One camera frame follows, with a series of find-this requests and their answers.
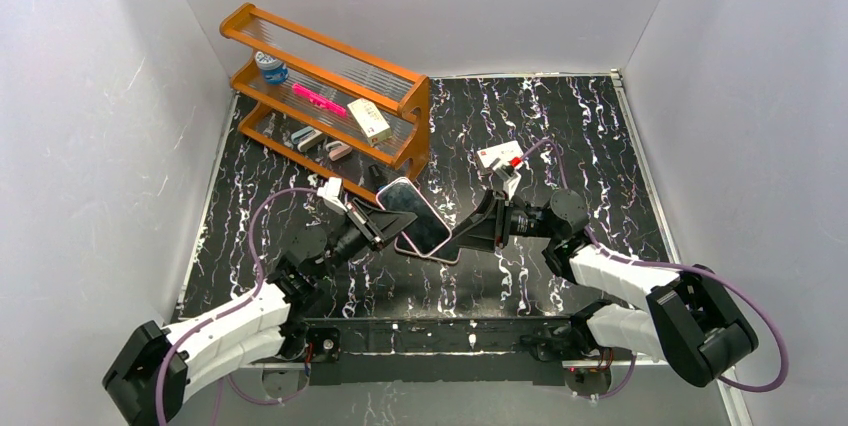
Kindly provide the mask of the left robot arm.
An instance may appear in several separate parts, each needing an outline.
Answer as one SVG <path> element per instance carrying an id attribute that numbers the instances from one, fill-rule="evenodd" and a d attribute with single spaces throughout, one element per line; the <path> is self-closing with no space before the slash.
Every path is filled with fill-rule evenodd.
<path id="1" fill-rule="evenodd" d="M 381 249 L 416 218 L 348 202 L 334 231 L 296 232 L 275 269 L 249 292 L 189 320 L 137 326 L 105 373 L 104 390 L 127 424 L 166 424 L 207 385 L 280 354 L 317 302 L 318 280 L 364 249 Z"/>

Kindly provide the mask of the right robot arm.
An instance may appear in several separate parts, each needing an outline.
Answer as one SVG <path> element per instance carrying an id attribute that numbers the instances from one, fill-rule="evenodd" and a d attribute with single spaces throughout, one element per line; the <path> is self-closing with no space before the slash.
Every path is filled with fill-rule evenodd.
<path id="1" fill-rule="evenodd" d="M 704 387 L 759 346 L 758 337 L 709 269 L 693 272 L 616 260 L 592 243 L 581 195 L 558 189 L 543 206 L 487 191 L 454 234 L 463 248 L 495 251 L 512 236 L 548 241 L 543 257 L 568 282 L 627 302 L 599 301 L 572 315 L 570 340 L 580 347 L 629 349 L 667 362 L 687 383 Z"/>

